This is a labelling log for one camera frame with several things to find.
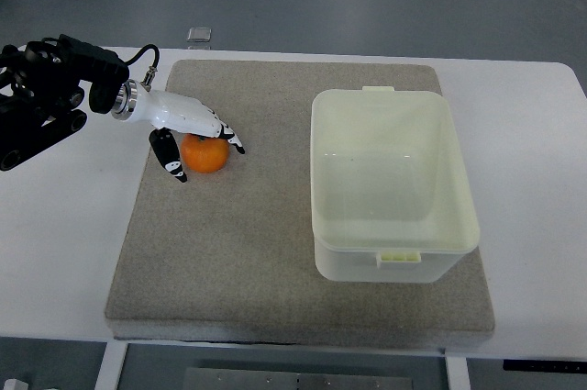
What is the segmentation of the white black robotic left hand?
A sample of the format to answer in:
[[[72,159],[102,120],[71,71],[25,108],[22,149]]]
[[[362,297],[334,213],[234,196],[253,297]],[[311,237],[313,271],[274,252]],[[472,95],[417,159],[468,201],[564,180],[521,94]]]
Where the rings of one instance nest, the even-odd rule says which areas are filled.
[[[245,152],[234,130],[198,99],[150,90],[145,84],[134,80],[122,85],[111,115],[123,122],[149,122],[154,127],[149,142],[156,158],[162,168],[182,183],[187,181],[187,176],[173,136],[175,132],[206,139],[224,139],[239,153]]]

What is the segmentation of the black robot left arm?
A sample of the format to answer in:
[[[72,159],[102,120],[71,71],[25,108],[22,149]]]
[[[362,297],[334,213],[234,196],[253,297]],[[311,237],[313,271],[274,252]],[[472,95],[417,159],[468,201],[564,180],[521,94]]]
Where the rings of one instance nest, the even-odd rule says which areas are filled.
[[[30,41],[24,49],[1,49],[1,170],[10,171],[78,132],[87,115],[79,108],[86,95],[98,114],[126,114],[136,86],[129,66],[152,50],[154,59],[142,85],[150,89],[160,52],[142,47],[123,61],[111,51],[61,34]],[[86,93],[80,82],[91,85]]]

